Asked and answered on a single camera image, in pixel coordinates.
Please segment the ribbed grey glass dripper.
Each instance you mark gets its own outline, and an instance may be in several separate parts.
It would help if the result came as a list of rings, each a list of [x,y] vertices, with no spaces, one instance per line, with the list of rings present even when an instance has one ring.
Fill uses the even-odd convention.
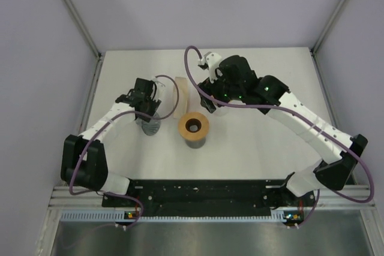
[[[156,135],[161,127],[161,121],[158,120],[159,114],[155,112],[151,118],[143,115],[137,115],[136,124],[142,129],[147,136]]]

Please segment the orange coffee filter box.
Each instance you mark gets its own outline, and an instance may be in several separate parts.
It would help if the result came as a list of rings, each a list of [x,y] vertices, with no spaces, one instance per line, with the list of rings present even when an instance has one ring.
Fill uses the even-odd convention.
[[[183,115],[187,113],[188,110],[188,80],[185,77],[175,77],[175,82],[179,91],[179,101],[175,111],[173,112],[173,118],[180,119]]]

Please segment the grey glass carafe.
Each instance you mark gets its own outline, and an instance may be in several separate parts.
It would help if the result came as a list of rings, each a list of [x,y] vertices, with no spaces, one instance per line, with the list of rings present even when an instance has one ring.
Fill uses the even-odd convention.
[[[192,148],[192,149],[199,149],[201,147],[204,146],[204,144],[206,143],[206,138],[201,138],[199,140],[185,140],[185,143],[188,147]]]

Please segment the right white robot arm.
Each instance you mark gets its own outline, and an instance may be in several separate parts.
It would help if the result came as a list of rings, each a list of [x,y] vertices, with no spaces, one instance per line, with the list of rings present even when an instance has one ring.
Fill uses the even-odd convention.
[[[242,56],[223,59],[217,53],[207,53],[198,66],[209,73],[199,83],[206,94],[224,103],[237,100],[258,105],[260,112],[288,127],[320,155],[317,164],[288,175],[280,190],[284,204],[292,206],[307,192],[323,186],[333,191],[344,188],[358,162],[335,142],[361,156],[368,144],[363,135],[352,137],[336,129],[304,106],[278,78],[257,77]]]

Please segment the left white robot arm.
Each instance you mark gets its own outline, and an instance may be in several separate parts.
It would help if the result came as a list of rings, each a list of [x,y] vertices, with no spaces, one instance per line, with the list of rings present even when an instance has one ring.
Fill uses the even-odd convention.
[[[117,97],[93,126],[65,139],[61,179],[69,184],[70,194],[111,192],[123,206],[134,203],[136,192],[129,187],[129,178],[109,170],[106,148],[131,123],[138,124],[148,136],[158,132],[161,120],[157,109],[164,89],[156,79],[136,79],[134,88]]]

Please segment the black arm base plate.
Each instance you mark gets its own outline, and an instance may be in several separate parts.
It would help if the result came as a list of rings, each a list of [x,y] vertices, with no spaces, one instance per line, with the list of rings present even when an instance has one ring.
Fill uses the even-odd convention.
[[[105,196],[103,207],[138,208],[144,216],[269,216],[280,207],[311,207],[313,192],[295,197],[284,180],[132,180],[132,198]]]

